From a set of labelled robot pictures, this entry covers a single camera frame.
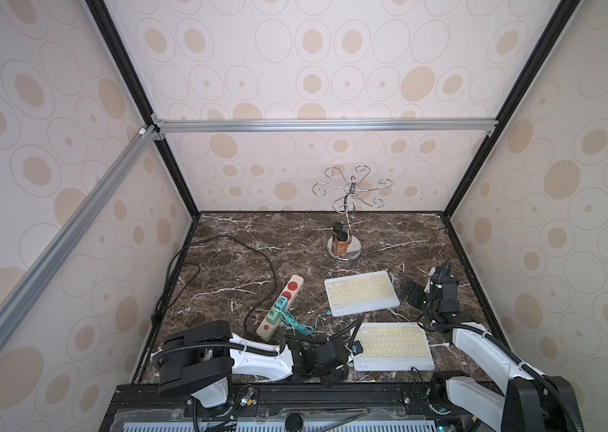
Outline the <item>chrome hook stand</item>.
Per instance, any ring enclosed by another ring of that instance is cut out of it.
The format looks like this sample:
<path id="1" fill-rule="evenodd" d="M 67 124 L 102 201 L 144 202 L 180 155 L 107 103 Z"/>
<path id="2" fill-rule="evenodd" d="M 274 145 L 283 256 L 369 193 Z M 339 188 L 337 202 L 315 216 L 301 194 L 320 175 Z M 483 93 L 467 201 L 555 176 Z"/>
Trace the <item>chrome hook stand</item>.
<path id="1" fill-rule="evenodd" d="M 393 181 L 388 178 L 381 178 L 376 186 L 363 186 L 363 182 L 366 181 L 371 173 L 372 169 L 367 165 L 355 166 L 350 175 L 346 175 L 338 166 L 331 166 L 324 170 L 324 176 L 328 179 L 342 180 L 343 184 L 332 185 L 331 183 L 319 181 L 312 187 L 313 194 L 318 198 L 325 198 L 329 190 L 336 190 L 342 193 L 342 195 L 332 203 L 332 209 L 340 216 L 340 222 L 344 225 L 343 231 L 348 233 L 350 244 L 348 246 L 346 258 L 336 257 L 334 247 L 335 237 L 333 236 L 331 227 L 332 234 L 327 243 L 327 253 L 336 261 L 350 263 L 358 260 L 362 255 L 363 244 L 361 239 L 354 233 L 354 219 L 358 203 L 361 203 L 363 206 L 367 206 L 372 210 L 381 209 L 385 205 L 383 199 L 379 197 L 374 197 L 371 202 L 368 202 L 363 198 L 363 194 L 385 191 L 394 186 Z"/>

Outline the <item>teal charger plug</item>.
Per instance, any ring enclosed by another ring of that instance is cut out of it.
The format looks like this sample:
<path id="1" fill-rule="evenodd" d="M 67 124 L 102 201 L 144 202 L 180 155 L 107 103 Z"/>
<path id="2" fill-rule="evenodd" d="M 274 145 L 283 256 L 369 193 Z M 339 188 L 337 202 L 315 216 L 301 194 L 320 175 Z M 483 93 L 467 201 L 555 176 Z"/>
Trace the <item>teal charger plug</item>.
<path id="1" fill-rule="evenodd" d="M 274 307 L 275 307 L 275 308 L 276 308 L 278 311 L 285 312 L 285 311 L 287 311 L 288 305 L 289 305 L 289 299 L 288 299 L 287 297 L 285 297 L 284 295 L 281 295 L 281 296 L 280 296 L 280 297 L 277 299 L 277 301 L 276 301 L 276 303 L 275 303 Z"/>

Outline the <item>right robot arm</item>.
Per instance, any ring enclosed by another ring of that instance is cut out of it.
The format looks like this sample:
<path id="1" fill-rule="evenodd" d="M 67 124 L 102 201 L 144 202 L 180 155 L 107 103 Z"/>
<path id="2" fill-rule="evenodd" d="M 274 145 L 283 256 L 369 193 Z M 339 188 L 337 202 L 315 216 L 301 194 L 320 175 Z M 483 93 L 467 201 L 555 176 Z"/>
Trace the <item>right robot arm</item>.
<path id="1" fill-rule="evenodd" d="M 460 310 L 449 261 L 432 269 L 422 287 L 406 281 L 400 298 L 420 311 L 418 325 L 470 357 L 498 387 L 493 391 L 459 372 L 435 373 L 426 398 L 437 414 L 469 412 L 495 431 L 583 431 L 577 396 L 561 376 L 545 374 Z"/>

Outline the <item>aluminium rail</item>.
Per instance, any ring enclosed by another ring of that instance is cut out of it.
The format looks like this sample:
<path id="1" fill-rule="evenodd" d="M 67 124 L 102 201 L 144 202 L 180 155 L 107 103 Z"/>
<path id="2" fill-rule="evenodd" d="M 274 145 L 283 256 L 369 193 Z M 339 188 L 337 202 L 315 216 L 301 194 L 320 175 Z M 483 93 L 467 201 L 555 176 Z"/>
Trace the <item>aluminium rail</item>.
<path id="1" fill-rule="evenodd" d="M 148 124 L 136 135 L 0 304 L 0 351 L 158 133 L 158 126 Z"/>
<path id="2" fill-rule="evenodd" d="M 286 133 L 356 131 L 494 131 L 495 118 L 334 119 L 334 120 L 165 120 L 141 129 L 163 137 L 168 133 Z"/>

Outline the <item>aluminium left rail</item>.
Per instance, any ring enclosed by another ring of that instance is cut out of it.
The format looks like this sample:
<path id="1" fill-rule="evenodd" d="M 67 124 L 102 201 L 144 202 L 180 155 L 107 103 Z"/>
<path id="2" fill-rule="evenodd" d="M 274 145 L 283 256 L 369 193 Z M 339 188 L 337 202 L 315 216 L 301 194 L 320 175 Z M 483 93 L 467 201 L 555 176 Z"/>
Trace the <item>aluminium left rail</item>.
<path id="1" fill-rule="evenodd" d="M 0 351 L 158 133 L 158 126 L 148 124 L 136 135 L 0 304 Z"/>

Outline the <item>white wireless keyboard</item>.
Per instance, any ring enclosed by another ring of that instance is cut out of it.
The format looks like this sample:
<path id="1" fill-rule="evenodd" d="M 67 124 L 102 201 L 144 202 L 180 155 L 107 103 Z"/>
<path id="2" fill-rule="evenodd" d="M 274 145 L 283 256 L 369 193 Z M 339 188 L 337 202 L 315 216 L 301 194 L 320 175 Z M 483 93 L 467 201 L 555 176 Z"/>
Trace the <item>white wireless keyboard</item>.
<path id="1" fill-rule="evenodd" d="M 364 323 L 356 338 L 363 353 L 354 357 L 360 372 L 435 370 L 426 333 L 417 323 Z"/>
<path id="2" fill-rule="evenodd" d="M 336 318 L 399 307 L 386 271 L 325 280 L 329 307 Z"/>

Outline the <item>light green charger plug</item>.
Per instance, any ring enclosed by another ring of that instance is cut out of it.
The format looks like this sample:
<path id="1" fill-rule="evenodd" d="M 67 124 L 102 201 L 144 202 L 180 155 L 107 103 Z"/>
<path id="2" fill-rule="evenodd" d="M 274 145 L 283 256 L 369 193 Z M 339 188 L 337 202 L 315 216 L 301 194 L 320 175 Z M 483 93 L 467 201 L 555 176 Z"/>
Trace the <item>light green charger plug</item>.
<path id="1" fill-rule="evenodd" d="M 276 308 L 271 309 L 266 315 L 266 321 L 272 325 L 276 325 L 282 318 L 282 312 Z"/>

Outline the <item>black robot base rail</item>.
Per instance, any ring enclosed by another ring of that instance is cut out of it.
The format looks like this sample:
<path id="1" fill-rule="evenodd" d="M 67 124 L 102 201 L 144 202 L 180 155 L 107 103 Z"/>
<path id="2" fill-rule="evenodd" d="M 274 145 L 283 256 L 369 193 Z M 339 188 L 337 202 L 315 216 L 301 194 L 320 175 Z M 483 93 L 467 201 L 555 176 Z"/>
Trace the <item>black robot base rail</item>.
<path id="1" fill-rule="evenodd" d="M 122 385 L 102 431 L 487 431 L 462 408 L 441 412 L 423 383 L 237 385 L 228 402 L 206 409 L 184 397 L 163 399 L 156 386 Z"/>

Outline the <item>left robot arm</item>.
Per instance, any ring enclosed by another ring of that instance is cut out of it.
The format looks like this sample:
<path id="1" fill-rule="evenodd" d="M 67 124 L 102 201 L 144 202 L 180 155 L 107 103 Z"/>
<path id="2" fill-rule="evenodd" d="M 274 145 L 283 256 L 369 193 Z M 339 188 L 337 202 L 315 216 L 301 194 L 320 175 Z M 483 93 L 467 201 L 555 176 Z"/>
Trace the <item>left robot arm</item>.
<path id="1" fill-rule="evenodd" d="M 151 356 L 159 373 L 158 395 L 186 396 L 210 409 L 228 402 L 234 375 L 270 382 L 306 383 L 317 379 L 325 387 L 343 383 L 349 363 L 364 352 L 358 340 L 361 320 L 321 341 L 287 336 L 278 345 L 258 343 L 230 331 L 216 320 L 168 336 Z"/>

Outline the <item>dark spice bottle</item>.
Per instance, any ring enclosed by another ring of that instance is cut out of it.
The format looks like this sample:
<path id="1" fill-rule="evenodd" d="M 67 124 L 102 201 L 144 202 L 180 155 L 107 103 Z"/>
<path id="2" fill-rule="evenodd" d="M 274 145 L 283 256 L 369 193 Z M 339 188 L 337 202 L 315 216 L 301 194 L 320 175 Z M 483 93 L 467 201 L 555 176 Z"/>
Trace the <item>dark spice bottle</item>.
<path id="1" fill-rule="evenodd" d="M 344 229 L 343 223 L 336 221 L 332 226 L 333 236 L 336 237 Z"/>

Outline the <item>aluminium back rail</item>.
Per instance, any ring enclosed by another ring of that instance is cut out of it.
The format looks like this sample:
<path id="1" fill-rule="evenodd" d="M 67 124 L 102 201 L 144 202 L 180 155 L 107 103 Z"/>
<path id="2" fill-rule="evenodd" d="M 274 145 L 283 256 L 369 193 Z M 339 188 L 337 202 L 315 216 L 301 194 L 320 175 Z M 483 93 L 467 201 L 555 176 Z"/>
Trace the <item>aluminium back rail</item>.
<path id="1" fill-rule="evenodd" d="M 168 133 L 286 133 L 356 131 L 494 131 L 495 118 L 334 119 L 334 120 L 165 120 L 141 129 L 163 137 Z"/>

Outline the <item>beige red power strip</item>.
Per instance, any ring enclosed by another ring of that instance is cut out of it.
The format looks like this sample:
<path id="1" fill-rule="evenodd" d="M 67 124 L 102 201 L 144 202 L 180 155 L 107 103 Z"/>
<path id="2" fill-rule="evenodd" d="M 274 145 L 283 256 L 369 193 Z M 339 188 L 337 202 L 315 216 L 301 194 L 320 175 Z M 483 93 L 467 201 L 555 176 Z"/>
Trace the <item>beige red power strip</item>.
<path id="1" fill-rule="evenodd" d="M 275 331 L 281 326 L 289 327 L 293 330 L 297 329 L 298 324 L 291 315 L 291 306 L 303 285 L 304 279 L 300 275 L 293 275 L 289 279 L 276 297 L 272 307 L 266 313 L 266 317 L 258 326 L 257 336 L 264 341 L 269 341 Z"/>

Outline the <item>orange spice bottle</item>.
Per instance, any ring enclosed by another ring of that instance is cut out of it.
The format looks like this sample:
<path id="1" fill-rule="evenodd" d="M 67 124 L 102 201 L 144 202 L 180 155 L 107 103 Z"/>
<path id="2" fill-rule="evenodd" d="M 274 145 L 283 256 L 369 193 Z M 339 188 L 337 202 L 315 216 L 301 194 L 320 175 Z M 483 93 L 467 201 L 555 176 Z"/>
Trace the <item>orange spice bottle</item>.
<path id="1" fill-rule="evenodd" d="M 346 258 L 349 244 L 350 240 L 348 233 L 343 230 L 338 232 L 334 240 L 336 257 Z"/>

